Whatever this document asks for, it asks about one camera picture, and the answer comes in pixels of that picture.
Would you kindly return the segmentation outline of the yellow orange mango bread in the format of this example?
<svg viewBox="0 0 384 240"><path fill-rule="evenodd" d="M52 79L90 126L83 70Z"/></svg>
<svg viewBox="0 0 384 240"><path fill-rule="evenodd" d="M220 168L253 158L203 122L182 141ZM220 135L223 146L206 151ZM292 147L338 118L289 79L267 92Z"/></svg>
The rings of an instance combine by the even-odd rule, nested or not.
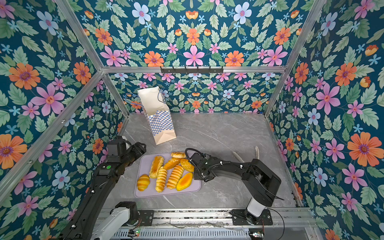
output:
<svg viewBox="0 0 384 240"><path fill-rule="evenodd" d="M186 175L184 175L177 183L177 187L176 187L177 191L182 191L188 188L192 184L193 179L194 179L193 173L187 173Z"/></svg>

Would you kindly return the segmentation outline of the lavender plastic tray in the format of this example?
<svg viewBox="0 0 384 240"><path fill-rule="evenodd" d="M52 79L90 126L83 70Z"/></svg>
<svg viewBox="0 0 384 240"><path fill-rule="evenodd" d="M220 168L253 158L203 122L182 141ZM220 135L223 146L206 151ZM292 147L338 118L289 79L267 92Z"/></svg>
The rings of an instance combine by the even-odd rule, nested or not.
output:
<svg viewBox="0 0 384 240"><path fill-rule="evenodd" d="M151 165L155 157L156 156L164 157L165 158L164 164L166 164L171 159L171 154L172 153L150 154L150 155L144 155L143 157L141 157L138 176L135 184L135 191L134 191L136 198L150 198L150 197L157 197L157 196L187 194L187 193L197 192L201 189L202 187L201 181L192 179L191 185L182 191L177 191L177 189L170 190L167 187L165 187L165 189L161 193L158 193L156 191L156 179L151 179L151 178L146 189L144 189L143 191L140 191L138 189L139 178L144 174L149 175Z"/></svg>

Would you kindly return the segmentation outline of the long narrow striped bread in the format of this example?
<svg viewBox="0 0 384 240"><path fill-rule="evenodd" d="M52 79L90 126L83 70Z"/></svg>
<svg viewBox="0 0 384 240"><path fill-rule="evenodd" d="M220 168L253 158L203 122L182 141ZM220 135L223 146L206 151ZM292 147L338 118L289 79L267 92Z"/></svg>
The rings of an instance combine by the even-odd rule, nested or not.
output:
<svg viewBox="0 0 384 240"><path fill-rule="evenodd" d="M155 187L158 193L161 193L164 191L166 187L166 182L167 182L167 175L168 175L167 170L164 167L161 167L158 172L156 187Z"/></svg>

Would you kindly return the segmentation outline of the checkered paper bread bag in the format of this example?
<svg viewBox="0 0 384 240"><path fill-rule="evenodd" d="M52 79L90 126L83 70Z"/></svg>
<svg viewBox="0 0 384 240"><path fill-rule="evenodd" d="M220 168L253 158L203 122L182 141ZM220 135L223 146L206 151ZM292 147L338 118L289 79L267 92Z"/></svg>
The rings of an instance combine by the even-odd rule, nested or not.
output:
<svg viewBox="0 0 384 240"><path fill-rule="evenodd" d="M166 104L159 87L138 91L141 104L152 131L155 144L163 144L176 139L170 109Z"/></svg>

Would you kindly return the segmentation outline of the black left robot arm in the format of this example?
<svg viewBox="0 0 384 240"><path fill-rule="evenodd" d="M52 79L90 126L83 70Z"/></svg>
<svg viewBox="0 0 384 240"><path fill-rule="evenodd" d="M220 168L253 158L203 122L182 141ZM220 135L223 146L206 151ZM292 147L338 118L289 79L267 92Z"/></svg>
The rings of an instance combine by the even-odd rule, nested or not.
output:
<svg viewBox="0 0 384 240"><path fill-rule="evenodd" d="M118 136L108 143L107 149L106 160L94 171L88 192L59 234L59 240L110 240L122 226L139 223L137 204L120 202L101 224L96 224L110 192L126 168L146 153L147 146L140 142L131 144Z"/></svg>

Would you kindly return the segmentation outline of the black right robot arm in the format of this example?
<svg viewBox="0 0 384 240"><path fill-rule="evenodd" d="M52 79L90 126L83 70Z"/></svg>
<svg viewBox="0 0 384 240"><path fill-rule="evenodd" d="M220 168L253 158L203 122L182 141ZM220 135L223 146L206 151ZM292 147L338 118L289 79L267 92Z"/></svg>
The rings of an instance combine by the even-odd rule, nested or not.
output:
<svg viewBox="0 0 384 240"><path fill-rule="evenodd" d="M187 148L185 154L194 169L194 180L205 183L218 177L239 180L250 192L252 198L245 210L248 218L259 219L264 210L271 207L275 199L282 200L277 193L281 185L280 177L261 160L251 162L225 161L196 149Z"/></svg>

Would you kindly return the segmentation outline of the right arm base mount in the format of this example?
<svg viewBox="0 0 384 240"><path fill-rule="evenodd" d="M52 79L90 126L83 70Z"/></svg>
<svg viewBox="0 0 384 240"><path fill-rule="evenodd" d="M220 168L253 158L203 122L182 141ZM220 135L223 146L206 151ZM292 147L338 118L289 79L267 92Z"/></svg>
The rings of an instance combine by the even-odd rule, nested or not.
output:
<svg viewBox="0 0 384 240"><path fill-rule="evenodd" d="M259 217L253 216L246 209L233 209L230 212L233 225L235 226L272 226L271 212L267 209L262 211Z"/></svg>

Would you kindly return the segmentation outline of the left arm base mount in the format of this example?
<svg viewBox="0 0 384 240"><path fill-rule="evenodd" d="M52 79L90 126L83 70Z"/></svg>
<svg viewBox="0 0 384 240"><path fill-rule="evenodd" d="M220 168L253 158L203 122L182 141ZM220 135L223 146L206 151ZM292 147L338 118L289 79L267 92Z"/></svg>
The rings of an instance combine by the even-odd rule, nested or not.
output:
<svg viewBox="0 0 384 240"><path fill-rule="evenodd" d="M139 210L136 202L120 202L115 208L128 209L130 218L123 224L124 227L151 226L154 219L154 210Z"/></svg>

